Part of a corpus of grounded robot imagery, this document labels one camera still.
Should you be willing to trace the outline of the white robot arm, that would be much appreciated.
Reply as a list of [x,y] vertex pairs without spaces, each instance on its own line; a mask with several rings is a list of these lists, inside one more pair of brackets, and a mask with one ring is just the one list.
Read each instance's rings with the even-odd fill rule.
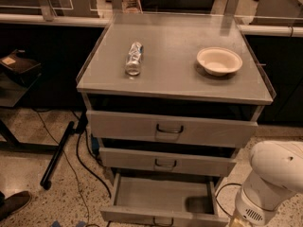
[[227,227],[266,225],[281,203],[303,193],[303,143],[262,141],[249,158],[252,171],[241,185]]

